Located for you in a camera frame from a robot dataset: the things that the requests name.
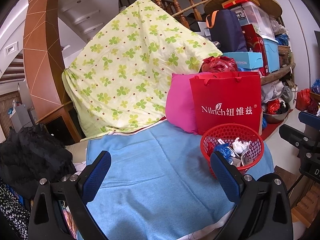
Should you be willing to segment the white tissue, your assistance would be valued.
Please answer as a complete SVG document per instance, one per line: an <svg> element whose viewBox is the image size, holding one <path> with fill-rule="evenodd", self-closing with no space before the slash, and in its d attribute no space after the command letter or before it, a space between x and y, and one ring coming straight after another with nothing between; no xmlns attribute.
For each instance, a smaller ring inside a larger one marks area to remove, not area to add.
<svg viewBox="0 0 320 240"><path fill-rule="evenodd" d="M251 144L251 141L241 141L239 137L237 137L232 142L232 148L233 151L238 155L243 155L249 150L249 146Z"/></svg>

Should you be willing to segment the blue plastic bag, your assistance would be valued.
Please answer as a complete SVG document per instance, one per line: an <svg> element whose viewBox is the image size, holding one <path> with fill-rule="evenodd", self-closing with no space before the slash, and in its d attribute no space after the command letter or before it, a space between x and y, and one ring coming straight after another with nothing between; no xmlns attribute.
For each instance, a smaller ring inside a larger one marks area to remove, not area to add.
<svg viewBox="0 0 320 240"><path fill-rule="evenodd" d="M214 147L214 152L219 151L222 156L228 161L229 164L233 164L233 152L229 147L229 143L218 144Z"/></svg>

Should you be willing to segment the steel basin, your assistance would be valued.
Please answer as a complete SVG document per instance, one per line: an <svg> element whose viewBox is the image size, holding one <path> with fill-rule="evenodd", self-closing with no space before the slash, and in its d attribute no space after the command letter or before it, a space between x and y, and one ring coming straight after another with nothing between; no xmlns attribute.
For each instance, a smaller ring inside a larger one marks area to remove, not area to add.
<svg viewBox="0 0 320 240"><path fill-rule="evenodd" d="M285 102L270 101L266 105L266 111L263 113L263 118L268 124L278 124L284 121L290 110L290 106Z"/></svg>

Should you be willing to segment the black fluffy garment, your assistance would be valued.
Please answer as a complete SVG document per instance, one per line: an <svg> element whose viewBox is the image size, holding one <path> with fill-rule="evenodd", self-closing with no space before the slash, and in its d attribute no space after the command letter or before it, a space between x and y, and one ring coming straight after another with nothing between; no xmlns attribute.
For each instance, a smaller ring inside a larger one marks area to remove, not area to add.
<svg viewBox="0 0 320 240"><path fill-rule="evenodd" d="M75 172L71 152L42 124L11 129L1 143L1 178L27 200L34 199L40 179L58 182Z"/></svg>

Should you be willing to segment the red plastic mesh basket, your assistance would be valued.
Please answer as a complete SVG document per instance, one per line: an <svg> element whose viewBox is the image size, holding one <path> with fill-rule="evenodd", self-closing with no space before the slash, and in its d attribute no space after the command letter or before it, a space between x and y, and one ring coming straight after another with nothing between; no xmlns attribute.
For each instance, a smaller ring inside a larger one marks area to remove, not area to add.
<svg viewBox="0 0 320 240"><path fill-rule="evenodd" d="M239 137L241 141L251 141L249 150L243 155L233 151L232 142ZM204 133L200 141L201 153L210 165L210 156L218 144L229 143L233 152L233 164L241 174L245 174L256 165L264 153L264 142L261 136L253 129L240 124L222 124L210 128Z"/></svg>

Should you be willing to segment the black white dotted garment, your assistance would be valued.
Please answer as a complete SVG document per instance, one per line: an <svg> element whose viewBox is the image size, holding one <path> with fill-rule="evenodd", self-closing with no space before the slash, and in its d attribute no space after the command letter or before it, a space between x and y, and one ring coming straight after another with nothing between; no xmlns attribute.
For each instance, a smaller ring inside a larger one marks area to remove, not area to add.
<svg viewBox="0 0 320 240"><path fill-rule="evenodd" d="M28 239L30 212L19 202L1 179L1 218L17 239Z"/></svg>

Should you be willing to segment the light blue bed blanket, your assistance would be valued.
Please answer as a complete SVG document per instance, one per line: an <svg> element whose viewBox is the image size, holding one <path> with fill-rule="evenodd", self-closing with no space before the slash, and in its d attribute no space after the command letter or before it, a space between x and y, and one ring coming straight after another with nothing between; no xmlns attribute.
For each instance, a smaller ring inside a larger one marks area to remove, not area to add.
<svg viewBox="0 0 320 240"><path fill-rule="evenodd" d="M179 239L233 209L210 174L200 140L165 121L134 135L88 142L88 164L102 151L111 155L111 167L87 204L107 238Z"/></svg>

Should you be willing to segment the red Nilrich paper bag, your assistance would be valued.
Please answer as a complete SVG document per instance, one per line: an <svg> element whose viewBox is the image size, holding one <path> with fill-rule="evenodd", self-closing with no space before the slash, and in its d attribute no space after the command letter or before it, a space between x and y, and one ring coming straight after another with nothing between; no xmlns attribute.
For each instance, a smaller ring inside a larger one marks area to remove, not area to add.
<svg viewBox="0 0 320 240"><path fill-rule="evenodd" d="M260 131L261 84L257 72L200 73L189 82L200 135L221 124L241 124Z"/></svg>

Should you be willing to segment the light blue cardboard box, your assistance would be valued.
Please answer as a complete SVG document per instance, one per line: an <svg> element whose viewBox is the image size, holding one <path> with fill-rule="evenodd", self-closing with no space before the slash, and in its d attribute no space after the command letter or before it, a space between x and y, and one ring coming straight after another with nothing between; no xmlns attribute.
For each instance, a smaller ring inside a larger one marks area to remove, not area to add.
<svg viewBox="0 0 320 240"><path fill-rule="evenodd" d="M259 69L264 65L262 53L240 51L223 53L223 56L234 59L237 66L243 69Z"/></svg>

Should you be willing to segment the blue plastic storage bin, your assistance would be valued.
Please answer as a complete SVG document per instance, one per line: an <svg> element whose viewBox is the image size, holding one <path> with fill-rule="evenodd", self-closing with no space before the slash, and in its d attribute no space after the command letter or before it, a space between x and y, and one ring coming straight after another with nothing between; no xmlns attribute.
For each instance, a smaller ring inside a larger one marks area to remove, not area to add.
<svg viewBox="0 0 320 240"><path fill-rule="evenodd" d="M268 72L272 73L280 69L278 41L266 35L261 36L264 42L268 61Z"/></svg>

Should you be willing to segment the red gift box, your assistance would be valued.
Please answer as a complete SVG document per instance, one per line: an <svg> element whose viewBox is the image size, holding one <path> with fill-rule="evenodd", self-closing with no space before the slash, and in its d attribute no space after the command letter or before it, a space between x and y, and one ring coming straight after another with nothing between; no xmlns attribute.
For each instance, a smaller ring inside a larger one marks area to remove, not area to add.
<svg viewBox="0 0 320 240"><path fill-rule="evenodd" d="M268 61L263 38L256 33L253 24L243 25L241 28L246 40L247 48L255 53L262 54L263 66L259 68L260 74L262 76L268 76Z"/></svg>

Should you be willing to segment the red plastic bag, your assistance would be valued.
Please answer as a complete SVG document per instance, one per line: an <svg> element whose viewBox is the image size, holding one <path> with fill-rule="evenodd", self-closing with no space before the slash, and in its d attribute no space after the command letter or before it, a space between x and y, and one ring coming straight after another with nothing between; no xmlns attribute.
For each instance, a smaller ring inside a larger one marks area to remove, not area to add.
<svg viewBox="0 0 320 240"><path fill-rule="evenodd" d="M237 72L238 67L233 58L226 56L208 57L203 60L201 72L220 73Z"/></svg>

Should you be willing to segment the clear plastic storage box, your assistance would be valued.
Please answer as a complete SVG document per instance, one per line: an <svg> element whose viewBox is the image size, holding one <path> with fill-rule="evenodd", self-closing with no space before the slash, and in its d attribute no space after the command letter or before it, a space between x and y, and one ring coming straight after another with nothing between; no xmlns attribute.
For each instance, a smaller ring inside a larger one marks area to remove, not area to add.
<svg viewBox="0 0 320 240"><path fill-rule="evenodd" d="M235 12L241 26L252 24L255 32L260 36L274 38L269 15L254 3L246 2L231 11Z"/></svg>

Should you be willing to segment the brown wooden column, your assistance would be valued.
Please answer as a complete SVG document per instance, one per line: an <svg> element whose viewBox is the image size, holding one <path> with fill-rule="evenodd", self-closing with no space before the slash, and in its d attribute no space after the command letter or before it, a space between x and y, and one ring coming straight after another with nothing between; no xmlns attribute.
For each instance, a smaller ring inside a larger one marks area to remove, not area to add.
<svg viewBox="0 0 320 240"><path fill-rule="evenodd" d="M37 122L65 144L79 142L81 128L62 74L65 64L58 28L58 0L28 0L23 61Z"/></svg>

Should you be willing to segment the navy blue bag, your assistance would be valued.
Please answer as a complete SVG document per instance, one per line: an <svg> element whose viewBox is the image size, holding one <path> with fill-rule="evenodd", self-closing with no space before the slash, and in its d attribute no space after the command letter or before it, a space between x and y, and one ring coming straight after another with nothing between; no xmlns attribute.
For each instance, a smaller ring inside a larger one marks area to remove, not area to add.
<svg viewBox="0 0 320 240"><path fill-rule="evenodd" d="M235 12L223 9L206 17L211 41L219 42L223 53L247 52L246 40Z"/></svg>

